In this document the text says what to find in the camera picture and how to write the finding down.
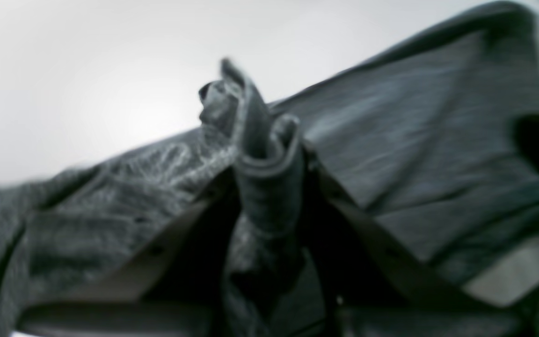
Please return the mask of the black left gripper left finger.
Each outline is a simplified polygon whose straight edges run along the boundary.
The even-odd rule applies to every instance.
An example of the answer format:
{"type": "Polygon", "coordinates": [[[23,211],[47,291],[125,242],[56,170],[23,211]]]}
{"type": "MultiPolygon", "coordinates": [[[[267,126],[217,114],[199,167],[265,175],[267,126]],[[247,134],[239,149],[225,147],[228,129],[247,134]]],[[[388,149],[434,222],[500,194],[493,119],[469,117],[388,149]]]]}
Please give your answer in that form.
{"type": "Polygon", "coordinates": [[[227,168],[126,264],[26,309],[19,337],[218,337],[219,284],[240,214],[227,168]]]}

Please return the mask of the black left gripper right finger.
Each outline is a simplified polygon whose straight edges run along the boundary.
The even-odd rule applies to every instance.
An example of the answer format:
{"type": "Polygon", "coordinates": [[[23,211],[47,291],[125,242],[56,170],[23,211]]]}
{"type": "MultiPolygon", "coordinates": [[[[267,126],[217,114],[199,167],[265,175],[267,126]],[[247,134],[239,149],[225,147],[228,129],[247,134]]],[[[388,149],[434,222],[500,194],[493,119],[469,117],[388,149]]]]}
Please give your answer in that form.
{"type": "Polygon", "coordinates": [[[521,337],[522,318],[462,292],[363,211],[308,145],[303,233],[330,337],[521,337]]]}

